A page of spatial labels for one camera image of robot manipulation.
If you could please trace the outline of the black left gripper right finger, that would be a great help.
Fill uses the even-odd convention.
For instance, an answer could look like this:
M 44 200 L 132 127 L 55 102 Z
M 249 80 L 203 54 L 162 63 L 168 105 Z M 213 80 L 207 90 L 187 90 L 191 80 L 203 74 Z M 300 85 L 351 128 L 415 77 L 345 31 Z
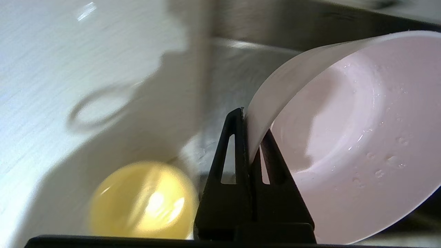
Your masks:
M 248 171 L 252 219 L 236 228 L 236 241 L 315 243 L 315 223 L 271 131 Z

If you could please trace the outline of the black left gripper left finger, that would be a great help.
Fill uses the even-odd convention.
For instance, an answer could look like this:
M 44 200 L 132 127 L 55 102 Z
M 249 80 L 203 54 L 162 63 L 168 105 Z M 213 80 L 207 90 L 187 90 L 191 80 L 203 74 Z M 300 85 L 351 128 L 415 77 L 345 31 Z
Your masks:
M 237 108 L 225 118 L 194 220 L 196 240 L 234 240 L 237 227 L 252 220 L 244 110 Z M 236 183 L 222 183 L 229 138 L 234 136 Z

